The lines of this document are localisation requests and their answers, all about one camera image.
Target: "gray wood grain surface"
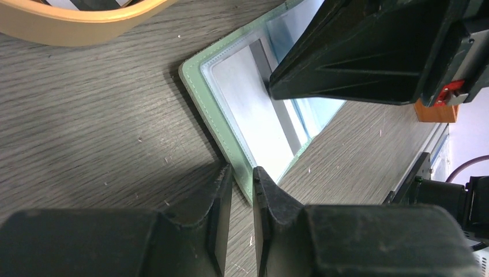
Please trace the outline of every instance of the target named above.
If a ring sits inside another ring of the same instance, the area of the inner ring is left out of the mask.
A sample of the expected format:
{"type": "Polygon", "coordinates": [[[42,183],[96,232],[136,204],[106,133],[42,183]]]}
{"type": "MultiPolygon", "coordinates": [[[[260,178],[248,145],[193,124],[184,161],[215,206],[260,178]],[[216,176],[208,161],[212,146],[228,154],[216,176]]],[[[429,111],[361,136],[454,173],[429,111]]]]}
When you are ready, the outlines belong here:
{"type": "MultiPolygon", "coordinates": [[[[197,51],[280,0],[181,0],[99,46],[0,34],[0,222],[32,207],[165,208],[222,161],[178,78],[197,51]]],[[[430,131],[411,106],[347,103],[283,179],[303,203],[378,203],[430,131]]],[[[234,187],[227,276],[255,276],[234,187]]]]}

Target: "black machine part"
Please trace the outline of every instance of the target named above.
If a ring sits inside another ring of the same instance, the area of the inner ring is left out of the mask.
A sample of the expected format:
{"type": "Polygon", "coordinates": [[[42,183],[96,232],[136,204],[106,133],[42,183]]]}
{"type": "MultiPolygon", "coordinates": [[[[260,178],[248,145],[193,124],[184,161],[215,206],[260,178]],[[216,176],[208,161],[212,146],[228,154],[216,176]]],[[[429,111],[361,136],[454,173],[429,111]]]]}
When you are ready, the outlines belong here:
{"type": "Polygon", "coordinates": [[[0,276],[224,276],[232,170],[164,212],[34,209],[0,229],[0,276]]]}
{"type": "MultiPolygon", "coordinates": [[[[472,183],[472,212],[464,220],[479,228],[487,222],[488,183],[484,177],[472,183]]],[[[231,185],[227,165],[164,212],[18,212],[0,229],[0,276],[224,276],[231,185]]],[[[259,277],[479,274],[457,222],[442,208],[304,206],[261,167],[254,169],[253,188],[259,277]]],[[[460,194],[455,186],[449,191],[450,199],[460,194]]],[[[437,204],[452,205],[448,200],[437,204]]],[[[458,211],[451,213],[458,216],[458,211]]]]}
{"type": "Polygon", "coordinates": [[[325,1],[272,73],[269,93],[396,105],[470,102],[489,86],[487,2],[325,1]]]}
{"type": "Polygon", "coordinates": [[[430,154],[422,153],[384,204],[437,205],[455,218],[467,238],[489,244],[489,177],[471,177],[465,186],[437,182],[430,180],[430,166],[430,154]]]}
{"type": "Polygon", "coordinates": [[[479,276],[436,206],[303,206],[260,167],[253,206],[258,277],[479,276]]]}

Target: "white wall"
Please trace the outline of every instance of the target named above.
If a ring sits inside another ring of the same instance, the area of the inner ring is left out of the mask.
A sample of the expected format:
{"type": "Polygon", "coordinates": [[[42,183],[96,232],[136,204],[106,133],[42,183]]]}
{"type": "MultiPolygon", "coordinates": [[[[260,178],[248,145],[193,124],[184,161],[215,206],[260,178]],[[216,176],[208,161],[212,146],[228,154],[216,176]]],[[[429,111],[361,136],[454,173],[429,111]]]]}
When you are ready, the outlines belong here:
{"type": "MultiPolygon", "coordinates": [[[[489,155],[489,88],[479,92],[472,102],[460,105],[457,123],[449,128],[450,172],[467,160],[489,155]]],[[[489,175],[489,161],[468,167],[452,183],[465,184],[470,176],[484,175],[489,175]]]]}

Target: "tan plastic bin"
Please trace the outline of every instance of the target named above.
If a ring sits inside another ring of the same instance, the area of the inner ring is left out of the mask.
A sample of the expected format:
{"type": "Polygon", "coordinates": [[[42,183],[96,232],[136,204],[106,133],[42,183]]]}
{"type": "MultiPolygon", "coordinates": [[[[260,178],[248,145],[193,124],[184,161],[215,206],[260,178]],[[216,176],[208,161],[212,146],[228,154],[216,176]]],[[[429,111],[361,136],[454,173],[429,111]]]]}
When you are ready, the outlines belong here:
{"type": "Polygon", "coordinates": [[[55,46],[106,42],[150,18],[176,0],[143,0],[103,12],[55,8],[32,0],[0,0],[0,32],[55,46]]]}

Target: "red clip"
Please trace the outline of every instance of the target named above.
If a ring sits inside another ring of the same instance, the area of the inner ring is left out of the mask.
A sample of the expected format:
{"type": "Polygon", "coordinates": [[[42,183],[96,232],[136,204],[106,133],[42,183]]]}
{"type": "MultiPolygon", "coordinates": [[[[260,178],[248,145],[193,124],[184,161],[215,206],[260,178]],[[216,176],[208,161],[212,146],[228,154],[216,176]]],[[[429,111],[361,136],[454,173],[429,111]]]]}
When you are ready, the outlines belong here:
{"type": "Polygon", "coordinates": [[[438,95],[437,100],[435,101],[435,104],[433,104],[433,107],[443,107],[446,106],[446,100],[448,99],[448,96],[453,93],[454,91],[461,89],[462,85],[464,85],[465,80],[457,80],[453,81],[450,84],[444,86],[442,88],[442,91],[438,95]]]}

